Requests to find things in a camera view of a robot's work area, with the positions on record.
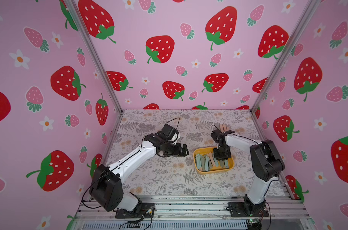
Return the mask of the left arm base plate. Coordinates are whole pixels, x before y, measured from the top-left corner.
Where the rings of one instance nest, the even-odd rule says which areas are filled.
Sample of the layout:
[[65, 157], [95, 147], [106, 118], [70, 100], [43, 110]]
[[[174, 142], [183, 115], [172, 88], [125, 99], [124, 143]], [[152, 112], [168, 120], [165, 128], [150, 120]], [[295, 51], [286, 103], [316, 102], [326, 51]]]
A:
[[125, 209], [118, 209], [116, 211], [116, 219], [129, 219], [129, 218], [153, 218], [155, 211], [154, 203], [139, 203], [133, 211], [126, 211]]

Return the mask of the yellow plastic storage box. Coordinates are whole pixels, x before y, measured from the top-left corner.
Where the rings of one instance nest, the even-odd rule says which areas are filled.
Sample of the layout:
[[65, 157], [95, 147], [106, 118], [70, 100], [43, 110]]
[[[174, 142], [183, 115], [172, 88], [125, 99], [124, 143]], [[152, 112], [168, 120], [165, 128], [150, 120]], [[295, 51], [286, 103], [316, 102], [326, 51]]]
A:
[[214, 156], [216, 147], [196, 149], [193, 153], [195, 170], [199, 174], [227, 172], [234, 167], [232, 157], [227, 160], [217, 160]]

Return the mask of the aluminium frame rail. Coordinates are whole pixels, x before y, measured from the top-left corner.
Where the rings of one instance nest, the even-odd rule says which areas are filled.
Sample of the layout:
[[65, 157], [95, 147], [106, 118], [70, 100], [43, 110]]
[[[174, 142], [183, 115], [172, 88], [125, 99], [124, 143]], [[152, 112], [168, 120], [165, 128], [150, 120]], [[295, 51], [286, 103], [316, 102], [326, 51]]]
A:
[[72, 230], [315, 230], [305, 206], [289, 196], [267, 197], [258, 214], [241, 214], [241, 197], [142, 196], [154, 211], [144, 219], [117, 218], [96, 201], [80, 206]]

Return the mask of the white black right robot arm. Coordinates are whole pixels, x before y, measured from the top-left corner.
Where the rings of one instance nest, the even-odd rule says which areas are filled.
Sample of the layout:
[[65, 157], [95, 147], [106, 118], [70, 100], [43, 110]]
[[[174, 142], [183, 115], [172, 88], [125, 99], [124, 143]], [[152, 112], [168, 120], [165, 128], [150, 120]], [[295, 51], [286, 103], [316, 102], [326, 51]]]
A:
[[234, 147], [248, 153], [251, 157], [252, 170], [255, 174], [251, 189], [244, 197], [249, 206], [260, 206], [265, 203], [265, 196], [272, 181], [278, 180], [285, 164], [271, 140], [252, 140], [236, 135], [234, 131], [212, 131], [212, 139], [217, 144], [214, 157], [217, 160], [227, 160], [231, 157], [230, 148]]

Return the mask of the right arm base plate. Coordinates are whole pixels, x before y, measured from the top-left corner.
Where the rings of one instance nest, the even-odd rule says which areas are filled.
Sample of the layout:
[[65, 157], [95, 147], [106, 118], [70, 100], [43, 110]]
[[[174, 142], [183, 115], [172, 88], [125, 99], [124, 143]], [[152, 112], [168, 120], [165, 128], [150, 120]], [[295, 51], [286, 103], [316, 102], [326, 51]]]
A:
[[254, 205], [252, 202], [230, 202], [226, 207], [234, 218], [262, 218], [269, 217], [265, 202]]

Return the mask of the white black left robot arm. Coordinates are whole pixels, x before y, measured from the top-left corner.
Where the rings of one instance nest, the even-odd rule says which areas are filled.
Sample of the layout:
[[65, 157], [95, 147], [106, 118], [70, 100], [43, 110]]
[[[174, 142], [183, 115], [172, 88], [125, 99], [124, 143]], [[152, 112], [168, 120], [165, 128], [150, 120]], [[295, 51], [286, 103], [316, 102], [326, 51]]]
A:
[[142, 139], [141, 145], [121, 160], [109, 166], [98, 166], [93, 174], [89, 194], [106, 211], [116, 208], [136, 211], [141, 206], [140, 199], [131, 193], [125, 194], [122, 186], [137, 168], [160, 152], [164, 158], [189, 155], [186, 144], [167, 140], [158, 133], [149, 134]]

